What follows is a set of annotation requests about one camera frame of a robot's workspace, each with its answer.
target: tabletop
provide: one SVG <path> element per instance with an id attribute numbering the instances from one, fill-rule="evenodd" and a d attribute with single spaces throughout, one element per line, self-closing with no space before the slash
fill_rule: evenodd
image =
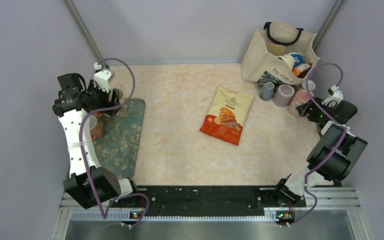
<path id="1" fill-rule="evenodd" d="M 316 124 L 262 101 L 239 63 L 130 66 L 133 97 L 146 102 L 133 180 L 137 185 L 275 185 L 307 165 Z M 113 88 L 132 79 L 112 66 Z M 200 132 L 218 86 L 254 96 L 239 146 Z"/>

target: gray wall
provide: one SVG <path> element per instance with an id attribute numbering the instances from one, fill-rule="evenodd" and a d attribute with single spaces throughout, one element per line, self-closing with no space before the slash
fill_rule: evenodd
<path id="1" fill-rule="evenodd" d="M 358 107 L 349 126 L 368 146 L 345 182 L 355 186 L 375 239 L 384 239 L 384 1 L 347 1 L 316 52 L 342 66 L 340 88 Z M 338 77 L 327 66 L 314 79 L 325 92 Z"/>
<path id="2" fill-rule="evenodd" d="M 334 0 L 73 0 L 104 56 L 130 64 L 242 62 L 254 30 L 317 33 Z"/>
<path id="3" fill-rule="evenodd" d="M 50 237 L 69 168 L 57 76 L 93 63 L 61 0 L 0 0 L 0 240 Z"/>

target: floral placemat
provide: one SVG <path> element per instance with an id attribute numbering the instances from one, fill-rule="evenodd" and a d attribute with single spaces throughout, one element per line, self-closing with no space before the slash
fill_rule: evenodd
<path id="1" fill-rule="evenodd" d="M 144 114 L 145 101 L 134 98 L 115 116 L 99 119 L 104 136 L 93 141 L 96 157 L 118 179 L 132 179 L 135 174 Z"/>

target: gray floor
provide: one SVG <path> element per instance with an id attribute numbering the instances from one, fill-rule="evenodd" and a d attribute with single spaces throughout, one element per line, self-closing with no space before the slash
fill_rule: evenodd
<path id="1" fill-rule="evenodd" d="M 354 240 L 346 211 L 314 211 L 299 225 L 272 222 L 155 222 L 129 230 L 112 225 L 90 238 L 108 221 L 71 221 L 66 240 Z"/>

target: orange package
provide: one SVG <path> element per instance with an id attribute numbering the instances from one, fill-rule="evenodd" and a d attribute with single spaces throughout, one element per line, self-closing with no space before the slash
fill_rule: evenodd
<path id="1" fill-rule="evenodd" d="M 218 87 L 200 131 L 239 145 L 253 99 L 252 95 Z"/>

